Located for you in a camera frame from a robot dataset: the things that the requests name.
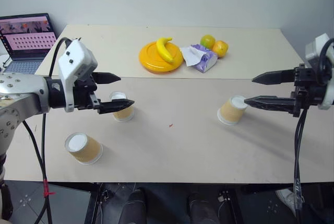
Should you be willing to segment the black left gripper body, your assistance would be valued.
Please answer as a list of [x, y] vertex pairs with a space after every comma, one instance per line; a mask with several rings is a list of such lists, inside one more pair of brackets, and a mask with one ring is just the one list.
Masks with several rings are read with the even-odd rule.
[[74, 103], [78, 110], [98, 110], [101, 100], [95, 95], [97, 84], [100, 81], [100, 73], [93, 73], [87, 80], [76, 80], [74, 83]]

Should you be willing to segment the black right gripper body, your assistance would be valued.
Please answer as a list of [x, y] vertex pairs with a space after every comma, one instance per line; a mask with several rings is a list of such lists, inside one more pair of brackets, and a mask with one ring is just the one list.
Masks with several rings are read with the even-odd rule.
[[318, 84], [316, 73], [312, 68], [300, 64], [294, 69], [295, 90], [291, 92], [291, 98], [295, 100], [292, 115], [299, 117], [303, 109], [311, 105], [318, 106], [322, 103], [326, 87]]

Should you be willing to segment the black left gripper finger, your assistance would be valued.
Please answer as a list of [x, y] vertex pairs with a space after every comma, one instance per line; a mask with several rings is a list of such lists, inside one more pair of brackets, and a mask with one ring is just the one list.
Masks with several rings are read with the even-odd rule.
[[117, 75], [103, 72], [94, 72], [93, 79], [96, 84], [111, 84], [121, 80]]
[[114, 113], [119, 112], [123, 109], [129, 108], [135, 102], [129, 99], [114, 99], [109, 102], [101, 102], [98, 106], [98, 113], [99, 114], [107, 114], [107, 113]]

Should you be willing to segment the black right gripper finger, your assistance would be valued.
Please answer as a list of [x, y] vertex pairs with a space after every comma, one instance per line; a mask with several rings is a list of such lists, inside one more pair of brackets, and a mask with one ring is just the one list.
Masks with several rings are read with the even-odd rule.
[[247, 105], [266, 111], [280, 111], [293, 113], [295, 99], [279, 98], [277, 96], [256, 96], [244, 100]]
[[278, 85], [286, 82], [294, 82], [294, 70], [277, 70], [265, 72], [252, 79], [252, 82], [263, 85]]

